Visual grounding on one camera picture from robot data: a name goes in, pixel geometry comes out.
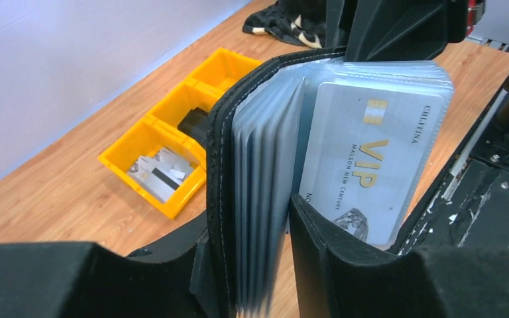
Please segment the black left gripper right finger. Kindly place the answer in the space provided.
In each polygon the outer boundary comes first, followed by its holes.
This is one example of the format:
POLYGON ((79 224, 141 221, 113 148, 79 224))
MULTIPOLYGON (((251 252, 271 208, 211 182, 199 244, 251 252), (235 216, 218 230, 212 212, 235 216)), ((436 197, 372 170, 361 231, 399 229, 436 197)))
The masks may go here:
POLYGON ((419 246, 396 256, 290 199, 301 317, 509 317, 509 248, 419 246))

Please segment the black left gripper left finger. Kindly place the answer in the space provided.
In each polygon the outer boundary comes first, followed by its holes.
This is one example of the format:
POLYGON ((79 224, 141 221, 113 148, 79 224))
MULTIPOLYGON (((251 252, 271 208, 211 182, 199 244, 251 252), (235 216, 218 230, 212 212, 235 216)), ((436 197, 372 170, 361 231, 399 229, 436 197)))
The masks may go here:
POLYGON ((205 215, 120 256, 94 242, 0 244, 0 317, 218 317, 205 215))

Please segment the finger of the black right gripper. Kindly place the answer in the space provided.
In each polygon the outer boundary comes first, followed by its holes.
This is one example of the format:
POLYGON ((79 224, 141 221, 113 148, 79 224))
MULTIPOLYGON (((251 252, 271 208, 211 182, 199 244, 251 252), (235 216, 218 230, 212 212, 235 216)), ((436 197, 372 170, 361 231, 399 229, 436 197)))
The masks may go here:
POLYGON ((327 48, 345 44, 345 30, 342 25, 345 0, 326 1, 325 46, 327 48))
POLYGON ((468 1, 357 1, 344 60, 432 60, 464 40, 468 9, 468 1))

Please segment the black leather card holder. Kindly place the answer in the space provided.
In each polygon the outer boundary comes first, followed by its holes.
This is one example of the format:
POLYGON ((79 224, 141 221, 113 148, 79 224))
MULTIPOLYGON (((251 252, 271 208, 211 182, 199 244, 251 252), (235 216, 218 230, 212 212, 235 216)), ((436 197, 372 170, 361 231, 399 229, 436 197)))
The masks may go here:
POLYGON ((215 290, 221 317, 237 315, 237 267, 235 264, 235 215, 231 123, 239 103, 279 70, 328 58, 340 58, 345 47, 322 48, 285 54, 255 68, 228 89, 209 114, 207 132, 207 232, 215 290))

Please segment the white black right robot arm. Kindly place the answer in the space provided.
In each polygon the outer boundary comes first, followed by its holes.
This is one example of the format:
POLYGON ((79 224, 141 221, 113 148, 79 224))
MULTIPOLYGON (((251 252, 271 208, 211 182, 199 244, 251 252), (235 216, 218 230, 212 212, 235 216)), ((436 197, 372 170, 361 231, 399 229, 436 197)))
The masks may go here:
MULTIPOLYGON (((325 45, 345 46, 348 62, 431 60, 473 31, 485 1, 327 1, 325 45)), ((509 75, 479 137, 474 159, 509 171, 509 75)))

